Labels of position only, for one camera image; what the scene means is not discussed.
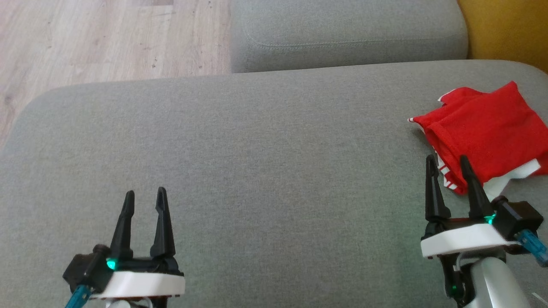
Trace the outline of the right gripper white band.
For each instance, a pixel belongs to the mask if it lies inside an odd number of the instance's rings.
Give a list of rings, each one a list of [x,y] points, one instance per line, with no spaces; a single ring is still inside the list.
[[[483,220],[491,218],[495,215],[495,211],[467,156],[460,156],[460,167],[463,178],[467,183],[470,208],[468,217]],[[520,246],[517,240],[505,239],[492,224],[488,223],[447,229],[444,222],[440,220],[451,218],[451,212],[444,203],[440,183],[438,182],[439,174],[440,170],[437,167],[436,158],[433,155],[427,156],[425,219],[428,223],[420,242],[424,258],[497,247]]]

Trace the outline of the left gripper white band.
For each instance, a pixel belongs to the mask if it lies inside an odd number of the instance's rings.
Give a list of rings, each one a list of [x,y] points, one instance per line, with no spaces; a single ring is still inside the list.
[[[166,189],[158,188],[157,226],[154,242],[149,250],[151,257],[148,258],[133,258],[131,219],[134,214],[134,201],[134,191],[130,190],[125,195],[111,240],[111,255],[107,259],[107,265],[113,270],[113,275],[104,291],[93,294],[92,298],[137,299],[182,296],[185,293],[186,281],[184,273],[180,271],[176,259],[173,258],[176,255],[176,245]]]

